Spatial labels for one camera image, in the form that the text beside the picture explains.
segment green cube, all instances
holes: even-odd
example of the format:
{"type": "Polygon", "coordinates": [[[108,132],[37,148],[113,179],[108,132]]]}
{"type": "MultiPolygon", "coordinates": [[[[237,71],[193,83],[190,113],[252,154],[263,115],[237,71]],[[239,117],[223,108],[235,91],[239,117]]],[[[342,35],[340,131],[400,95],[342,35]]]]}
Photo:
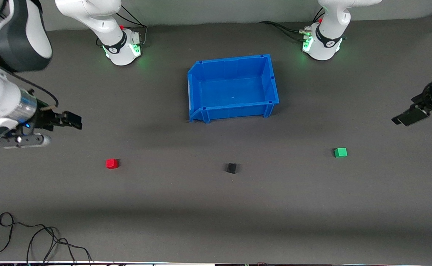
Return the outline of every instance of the green cube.
{"type": "Polygon", "coordinates": [[[334,150],[334,156],[336,158],[346,157],[348,155],[348,150],[346,148],[337,148],[334,150]]]}

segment blue plastic bin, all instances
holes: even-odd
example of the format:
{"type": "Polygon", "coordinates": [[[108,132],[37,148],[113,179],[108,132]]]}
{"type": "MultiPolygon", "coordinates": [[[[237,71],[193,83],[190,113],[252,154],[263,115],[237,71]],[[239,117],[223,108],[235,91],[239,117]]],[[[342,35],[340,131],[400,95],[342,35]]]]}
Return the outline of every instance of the blue plastic bin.
{"type": "Polygon", "coordinates": [[[279,103],[270,55],[196,62],[188,71],[189,121],[267,118],[279,103]]]}

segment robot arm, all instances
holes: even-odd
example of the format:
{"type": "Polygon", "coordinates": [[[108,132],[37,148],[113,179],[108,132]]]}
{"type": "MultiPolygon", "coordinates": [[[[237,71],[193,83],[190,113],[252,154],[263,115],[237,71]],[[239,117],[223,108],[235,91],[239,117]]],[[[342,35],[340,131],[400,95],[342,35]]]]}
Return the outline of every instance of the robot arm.
{"type": "Polygon", "coordinates": [[[324,8],[321,23],[315,22],[305,27],[314,34],[306,37],[303,51],[317,60],[328,60],[339,51],[342,34],[351,22],[350,7],[366,7],[380,3],[382,0],[318,0],[324,8]]]}
{"type": "Polygon", "coordinates": [[[69,112],[54,113],[52,107],[33,96],[32,91],[7,79],[5,74],[22,79],[14,73],[42,70],[52,58],[38,0],[9,0],[8,3],[10,14],[0,21],[0,146],[45,146],[49,137],[35,134],[34,129],[52,131],[54,126],[81,129],[81,118],[69,112]]]}
{"type": "Polygon", "coordinates": [[[392,118],[392,121],[400,125],[410,126],[420,120],[428,118],[432,111],[432,81],[423,90],[423,92],[412,98],[413,104],[410,108],[399,116],[392,118]]]}
{"type": "Polygon", "coordinates": [[[121,0],[55,0],[60,12],[87,25],[103,43],[106,56],[116,65],[128,65],[141,54],[140,35],[121,29],[111,15],[121,0]]]}

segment metal connector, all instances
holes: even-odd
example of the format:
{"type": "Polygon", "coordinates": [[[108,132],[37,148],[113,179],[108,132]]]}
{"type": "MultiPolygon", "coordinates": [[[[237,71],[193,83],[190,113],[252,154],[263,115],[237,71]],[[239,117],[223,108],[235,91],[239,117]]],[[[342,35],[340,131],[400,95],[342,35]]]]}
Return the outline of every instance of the metal connector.
{"type": "Polygon", "coordinates": [[[300,29],[300,30],[298,30],[298,33],[306,35],[306,36],[311,36],[311,30],[309,30],[309,29],[300,29]]]}

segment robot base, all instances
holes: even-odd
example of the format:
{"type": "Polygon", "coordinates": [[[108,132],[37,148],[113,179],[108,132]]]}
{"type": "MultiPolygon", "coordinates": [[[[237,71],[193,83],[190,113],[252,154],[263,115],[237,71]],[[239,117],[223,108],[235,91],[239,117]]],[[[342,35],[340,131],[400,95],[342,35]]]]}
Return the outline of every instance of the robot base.
{"type": "Polygon", "coordinates": [[[103,47],[106,56],[111,59],[111,62],[118,66],[131,64],[141,55],[139,33],[133,32],[130,29],[124,29],[123,32],[127,35],[127,41],[117,54],[112,54],[103,47]]]}
{"type": "MultiPolygon", "coordinates": [[[[305,30],[311,30],[315,32],[316,27],[318,27],[319,23],[316,22],[310,26],[305,27],[305,30]]],[[[309,54],[313,59],[317,59],[320,61],[331,59],[334,54],[339,51],[339,47],[341,45],[342,39],[334,44],[332,47],[324,47],[322,41],[320,41],[315,34],[308,37],[303,43],[302,51],[309,54]]]]}

